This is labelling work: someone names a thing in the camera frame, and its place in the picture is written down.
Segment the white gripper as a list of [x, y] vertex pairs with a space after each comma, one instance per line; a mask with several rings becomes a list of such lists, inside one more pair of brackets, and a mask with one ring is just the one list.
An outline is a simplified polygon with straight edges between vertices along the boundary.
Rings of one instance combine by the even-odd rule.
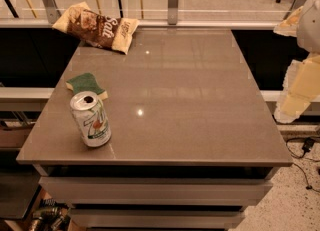
[[[297, 36], [298, 45], [310, 53], [320, 53], [320, 0], [306, 0], [277, 24], [273, 32], [282, 36]], [[320, 55], [310, 54], [299, 62], [293, 60], [283, 81], [283, 91], [276, 103], [275, 119], [292, 123], [320, 95]]]

